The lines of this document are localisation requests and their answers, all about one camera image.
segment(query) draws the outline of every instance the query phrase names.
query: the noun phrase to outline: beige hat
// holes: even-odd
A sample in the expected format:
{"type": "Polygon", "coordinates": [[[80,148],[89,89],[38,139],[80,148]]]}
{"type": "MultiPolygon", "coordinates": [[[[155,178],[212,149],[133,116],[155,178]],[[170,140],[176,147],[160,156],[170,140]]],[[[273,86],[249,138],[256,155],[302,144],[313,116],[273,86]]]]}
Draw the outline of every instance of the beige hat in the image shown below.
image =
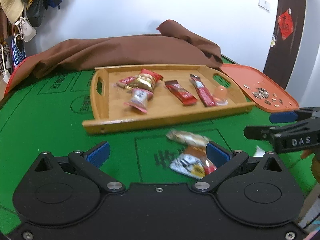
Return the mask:
{"type": "Polygon", "coordinates": [[[15,23],[23,12],[22,0],[0,0],[1,7],[11,23],[15,23]]]}

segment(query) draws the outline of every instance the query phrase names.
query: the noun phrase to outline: green felt surface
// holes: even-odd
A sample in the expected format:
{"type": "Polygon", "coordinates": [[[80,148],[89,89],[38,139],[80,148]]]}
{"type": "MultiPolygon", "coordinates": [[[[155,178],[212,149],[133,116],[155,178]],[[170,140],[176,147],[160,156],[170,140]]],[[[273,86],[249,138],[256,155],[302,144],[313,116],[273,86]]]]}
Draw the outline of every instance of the green felt surface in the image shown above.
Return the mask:
{"type": "MultiPolygon", "coordinates": [[[[129,186],[131,182],[192,182],[194,179],[169,168],[183,145],[169,141],[170,129],[209,137],[229,150],[253,155],[258,145],[272,150],[265,141],[247,140],[246,125],[269,125],[269,114],[254,107],[250,113],[160,129],[88,135],[83,120],[93,119],[89,87],[93,71],[55,72],[26,80],[0,110],[0,230],[10,232],[19,224],[12,194],[21,178],[42,151],[66,156],[73,150],[88,150],[102,140],[110,143],[111,154],[101,170],[129,186]]],[[[314,186],[311,159],[300,160],[300,152],[281,155],[303,192],[314,186]]]]}

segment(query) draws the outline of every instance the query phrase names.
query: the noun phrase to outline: door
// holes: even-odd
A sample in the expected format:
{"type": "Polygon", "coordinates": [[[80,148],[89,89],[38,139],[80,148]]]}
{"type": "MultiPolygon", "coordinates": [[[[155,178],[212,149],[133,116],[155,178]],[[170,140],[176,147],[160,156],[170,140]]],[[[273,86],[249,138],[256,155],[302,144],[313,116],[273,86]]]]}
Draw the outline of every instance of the door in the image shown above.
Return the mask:
{"type": "Polygon", "coordinates": [[[279,0],[274,29],[263,73],[283,89],[287,87],[302,37],[306,0],[279,0]]]}

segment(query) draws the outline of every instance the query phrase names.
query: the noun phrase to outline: tray handle hole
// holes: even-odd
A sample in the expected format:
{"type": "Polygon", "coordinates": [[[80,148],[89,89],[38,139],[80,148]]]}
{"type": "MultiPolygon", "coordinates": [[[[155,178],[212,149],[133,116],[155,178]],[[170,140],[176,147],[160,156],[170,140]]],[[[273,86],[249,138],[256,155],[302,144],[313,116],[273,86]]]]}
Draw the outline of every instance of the tray handle hole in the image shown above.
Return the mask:
{"type": "Polygon", "coordinates": [[[103,85],[102,85],[102,82],[101,82],[101,78],[98,78],[98,82],[97,82],[97,92],[99,93],[99,95],[101,95],[102,96],[102,87],[103,87],[103,85]]]}
{"type": "Polygon", "coordinates": [[[227,80],[225,80],[223,77],[219,75],[214,75],[213,80],[215,80],[216,82],[218,82],[219,85],[224,86],[225,88],[228,88],[231,86],[230,82],[228,82],[227,80]]]}

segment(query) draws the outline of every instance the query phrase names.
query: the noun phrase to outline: red door decoration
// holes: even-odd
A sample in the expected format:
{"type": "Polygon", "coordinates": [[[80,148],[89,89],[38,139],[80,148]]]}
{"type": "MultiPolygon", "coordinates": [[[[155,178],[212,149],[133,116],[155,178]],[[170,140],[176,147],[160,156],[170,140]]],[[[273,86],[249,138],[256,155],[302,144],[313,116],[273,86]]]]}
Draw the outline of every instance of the red door decoration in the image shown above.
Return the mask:
{"type": "Polygon", "coordinates": [[[282,40],[284,41],[286,38],[293,33],[293,22],[291,18],[291,9],[286,10],[283,14],[278,17],[279,28],[281,31],[282,40]]]}

